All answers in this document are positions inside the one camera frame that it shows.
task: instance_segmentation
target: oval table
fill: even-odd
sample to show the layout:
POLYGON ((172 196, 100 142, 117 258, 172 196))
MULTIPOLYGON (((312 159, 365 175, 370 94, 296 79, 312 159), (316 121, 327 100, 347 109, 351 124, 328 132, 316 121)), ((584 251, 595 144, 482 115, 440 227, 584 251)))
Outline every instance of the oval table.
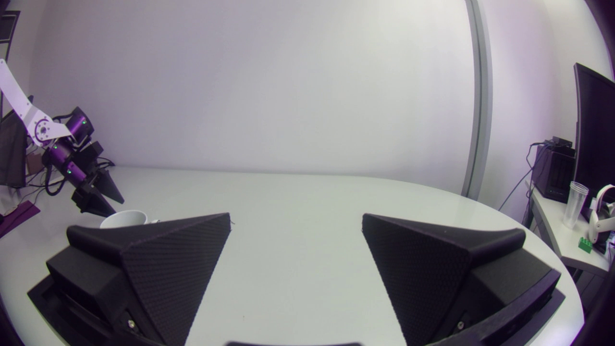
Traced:
MULTIPOLYGON (((270 345, 405 345, 361 232, 372 213, 478 230, 522 227, 481 203, 395 180, 331 175, 247 174, 114 167, 125 204, 150 219, 230 212, 232 232, 186 345, 230 340, 270 345)), ((71 186, 41 194, 41 213, 0 239, 0 293, 26 345, 63 345, 27 292, 45 261, 68 245, 66 228, 97 227, 80 214, 71 186)), ((6 209, 15 199, 2 197, 6 209)), ((575 285, 557 256, 526 230, 523 247, 561 272, 565 296, 531 345, 568 345, 584 323, 575 285)))

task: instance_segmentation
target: black textured pyramid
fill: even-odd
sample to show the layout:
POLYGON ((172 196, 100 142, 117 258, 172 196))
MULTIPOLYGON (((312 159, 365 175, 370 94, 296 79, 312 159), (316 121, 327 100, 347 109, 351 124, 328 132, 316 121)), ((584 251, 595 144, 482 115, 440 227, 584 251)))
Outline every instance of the black textured pyramid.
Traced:
POLYGON ((184 345, 231 231, 229 214, 106 230, 66 232, 76 247, 124 270, 168 346, 184 345))
POLYGON ((525 232, 475 231, 378 215, 363 235, 408 345, 430 342, 470 269, 523 246, 525 232))

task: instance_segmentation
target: black monitor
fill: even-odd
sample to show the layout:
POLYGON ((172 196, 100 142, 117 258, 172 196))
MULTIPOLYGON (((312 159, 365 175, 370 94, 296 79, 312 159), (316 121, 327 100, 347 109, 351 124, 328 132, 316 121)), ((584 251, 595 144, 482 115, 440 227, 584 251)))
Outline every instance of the black monitor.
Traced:
MULTIPOLYGON (((574 181, 585 185, 589 194, 585 206, 607 184, 615 184, 615 83, 577 63, 576 167, 574 181)), ((604 198, 615 201, 615 191, 604 198)))
POLYGON ((72 226, 28 295, 70 345, 181 346, 230 231, 229 214, 72 226))

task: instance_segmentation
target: plastic cup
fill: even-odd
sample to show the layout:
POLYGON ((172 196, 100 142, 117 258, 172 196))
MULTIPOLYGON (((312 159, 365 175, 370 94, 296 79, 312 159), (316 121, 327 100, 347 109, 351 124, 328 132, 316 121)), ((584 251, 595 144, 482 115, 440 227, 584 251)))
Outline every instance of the plastic cup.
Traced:
POLYGON ((566 204, 566 211, 564 212, 563 223, 568 228, 574 228, 574 224, 579 218, 579 213, 585 203, 587 193, 589 190, 587 187, 577 182, 570 182, 570 194, 568 195, 568 204, 566 204))

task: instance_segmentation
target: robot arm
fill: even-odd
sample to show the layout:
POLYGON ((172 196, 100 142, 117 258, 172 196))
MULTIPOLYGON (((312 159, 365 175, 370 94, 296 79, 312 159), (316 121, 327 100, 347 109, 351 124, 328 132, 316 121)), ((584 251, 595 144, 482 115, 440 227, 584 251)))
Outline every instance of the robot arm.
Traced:
MULTIPOLYGON (((97 164, 103 147, 98 142, 90 143, 94 128, 79 107, 75 108, 66 124, 56 123, 43 111, 36 108, 23 93, 6 61, 0 59, 0 89, 11 107, 23 122, 28 135, 39 147, 45 147, 43 164, 47 166, 47 181, 51 165, 75 186, 73 201, 81 212, 90 212, 103 217, 115 213, 115 210, 103 195, 123 203, 124 198, 117 190, 109 171, 97 164)), ((59 190, 47 193, 55 195, 59 190)))
POLYGON ((46 147, 54 139, 71 135, 64 124, 55 123, 48 115, 30 103, 4 59, 0 59, 0 89, 23 121, 34 144, 46 147))

